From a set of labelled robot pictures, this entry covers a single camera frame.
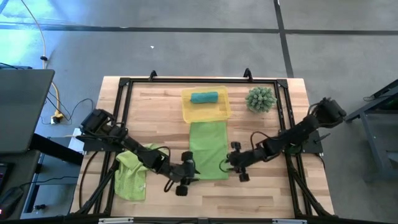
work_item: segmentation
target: yellow plastic tray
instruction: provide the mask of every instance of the yellow plastic tray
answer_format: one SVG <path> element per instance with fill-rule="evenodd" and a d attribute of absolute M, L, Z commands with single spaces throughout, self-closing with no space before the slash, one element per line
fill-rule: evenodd
<path fill-rule="evenodd" d="M 192 103 L 192 93 L 218 92 L 217 103 Z M 225 86 L 191 88 L 182 90 L 182 116 L 188 124 L 227 120 L 231 116 L 228 92 Z"/>

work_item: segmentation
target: green spiky ball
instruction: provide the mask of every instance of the green spiky ball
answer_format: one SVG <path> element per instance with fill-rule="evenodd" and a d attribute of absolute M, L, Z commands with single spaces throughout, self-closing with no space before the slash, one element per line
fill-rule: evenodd
<path fill-rule="evenodd" d="M 257 86 L 249 90 L 246 97 L 246 105 L 250 110 L 256 113 L 269 112 L 277 99 L 271 88 Z"/>

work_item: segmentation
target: wooden tabletop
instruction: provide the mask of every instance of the wooden tabletop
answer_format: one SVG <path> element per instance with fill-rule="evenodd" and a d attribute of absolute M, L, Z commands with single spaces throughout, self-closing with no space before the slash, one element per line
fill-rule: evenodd
<path fill-rule="evenodd" d="M 112 113 L 120 77 L 104 77 L 97 108 Z M 308 109 L 304 80 L 288 78 L 290 97 L 296 123 L 301 121 Z M 182 118 L 181 91 L 196 86 L 217 86 L 209 83 L 135 83 L 127 119 L 129 135 L 141 144 L 157 143 L 171 148 L 172 162 L 180 163 L 183 151 L 188 150 L 190 125 Z M 228 142 L 239 141 L 243 149 L 250 149 L 249 137 L 253 131 L 262 131 L 270 136 L 280 129 L 276 106 L 269 113 L 254 114 L 246 108 L 244 97 L 253 84 L 227 84 L 232 115 L 227 120 Z M 124 90 L 119 118 L 123 112 Z M 287 114 L 285 100 L 282 100 Z M 254 142 L 262 140 L 255 135 Z M 90 155 L 85 156 L 79 181 Z M 83 203 L 98 185 L 104 153 L 99 152 L 88 168 L 82 188 Z M 302 155 L 307 184 L 326 211 L 333 213 L 328 183 L 322 162 L 314 155 Z M 186 197 L 175 195 L 175 185 L 164 193 L 167 178 L 147 172 L 146 199 L 130 202 L 114 196 L 112 216 L 134 217 L 228 217 L 228 218 L 289 218 L 294 217 L 290 196 L 286 162 L 283 155 L 270 162 L 258 162 L 248 168 L 249 182 L 240 182 L 236 174 L 228 180 L 199 181 L 189 186 Z M 78 210 L 78 184 L 71 212 Z M 101 211 L 108 196 L 105 189 Z M 300 208 L 304 212 L 301 191 L 298 190 Z"/>

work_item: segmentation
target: gray floor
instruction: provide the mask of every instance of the gray floor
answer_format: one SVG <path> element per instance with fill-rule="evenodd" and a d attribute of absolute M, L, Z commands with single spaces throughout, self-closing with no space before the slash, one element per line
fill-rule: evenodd
<path fill-rule="evenodd" d="M 271 0 L 25 0 L 42 23 L 120 27 L 277 28 Z M 280 0 L 285 28 L 397 30 L 397 1 Z M 3 22 L 32 22 L 18 0 L 10 0 Z M 199 34 L 46 31 L 48 68 L 68 109 L 98 99 L 105 75 L 286 77 L 279 34 Z M 334 98 L 352 112 L 368 96 L 398 78 L 398 36 L 288 35 L 294 77 L 304 78 L 311 103 Z M 0 30 L 0 62 L 40 68 L 42 43 L 36 30 Z M 79 106 L 72 125 L 40 124 L 44 136 L 71 134 L 90 111 Z M 49 121 L 54 109 L 44 106 Z M 365 183 L 374 162 L 359 121 L 342 124 L 323 142 L 326 174 L 337 215 L 398 222 L 398 182 Z"/>

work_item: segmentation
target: crumpled green cloth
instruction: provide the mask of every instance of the crumpled green cloth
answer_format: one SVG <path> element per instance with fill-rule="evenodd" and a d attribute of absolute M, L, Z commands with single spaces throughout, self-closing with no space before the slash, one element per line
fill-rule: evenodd
<path fill-rule="evenodd" d="M 145 145 L 155 149 L 155 144 Z M 122 152 L 116 156 L 120 162 L 119 169 L 114 174 L 114 192 L 121 198 L 131 201 L 145 200 L 146 171 L 138 157 L 131 151 Z"/>
<path fill-rule="evenodd" d="M 189 137 L 189 150 L 193 152 L 196 170 L 195 177 L 201 180 L 225 180 L 228 173 L 220 170 L 219 164 L 226 159 L 228 140 L 226 122 L 192 123 Z"/>

